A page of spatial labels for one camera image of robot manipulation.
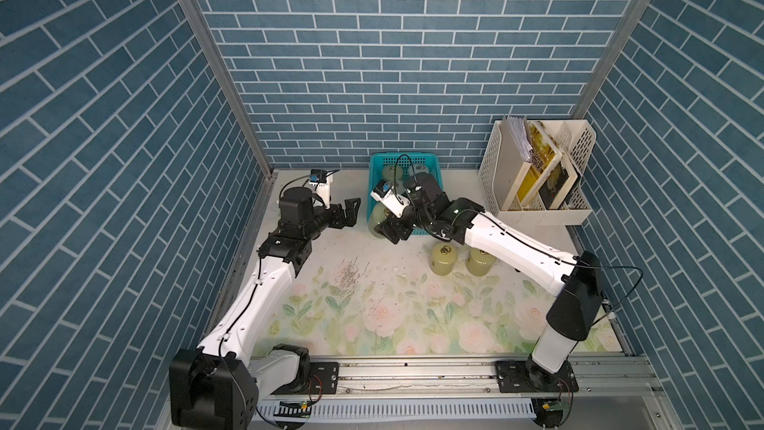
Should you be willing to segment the olive green tea canister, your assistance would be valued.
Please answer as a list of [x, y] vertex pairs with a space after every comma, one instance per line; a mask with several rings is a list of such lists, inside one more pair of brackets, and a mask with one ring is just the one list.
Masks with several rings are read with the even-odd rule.
[[448, 276], [453, 272], [458, 257], [457, 247], [450, 243], [439, 243], [431, 252], [430, 269], [437, 276]]

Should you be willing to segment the light olive tea canister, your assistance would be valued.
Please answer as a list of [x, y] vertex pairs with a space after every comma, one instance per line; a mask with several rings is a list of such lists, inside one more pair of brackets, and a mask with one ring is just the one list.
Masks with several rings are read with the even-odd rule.
[[473, 248], [470, 250], [467, 258], [466, 267], [471, 275], [479, 278], [489, 274], [495, 262], [497, 262], [495, 256], [483, 250]]

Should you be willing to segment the yellow green tea canister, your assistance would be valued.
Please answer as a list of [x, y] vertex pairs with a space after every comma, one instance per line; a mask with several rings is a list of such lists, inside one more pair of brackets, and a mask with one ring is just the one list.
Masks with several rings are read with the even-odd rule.
[[385, 222], [391, 215], [390, 210], [381, 202], [377, 202], [368, 219], [368, 228], [373, 237], [385, 239], [385, 236], [376, 230], [376, 227]]

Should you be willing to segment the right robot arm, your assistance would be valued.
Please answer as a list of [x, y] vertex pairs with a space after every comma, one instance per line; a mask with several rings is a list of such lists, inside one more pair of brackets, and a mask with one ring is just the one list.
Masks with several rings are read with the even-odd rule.
[[497, 365], [501, 388], [510, 388], [511, 376], [517, 375], [521, 391], [576, 392], [569, 356], [587, 340], [603, 303], [598, 259], [549, 247], [502, 223], [475, 201], [451, 199], [429, 173], [415, 174], [404, 187], [404, 194], [384, 180], [372, 187], [371, 198], [389, 212], [375, 226], [377, 233], [397, 244], [422, 229], [436, 239], [467, 245], [509, 264], [554, 298], [527, 360]]

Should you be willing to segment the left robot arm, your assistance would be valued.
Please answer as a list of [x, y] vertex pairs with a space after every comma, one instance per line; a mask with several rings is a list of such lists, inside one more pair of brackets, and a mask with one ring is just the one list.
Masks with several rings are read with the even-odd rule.
[[260, 401], [277, 390], [308, 388], [310, 352], [279, 344], [264, 358], [252, 354], [269, 316], [292, 288], [325, 229], [356, 224], [360, 199], [333, 204], [327, 192], [293, 187], [280, 198], [277, 228], [254, 251], [248, 281], [213, 330], [169, 366], [170, 417], [185, 429], [245, 429]]

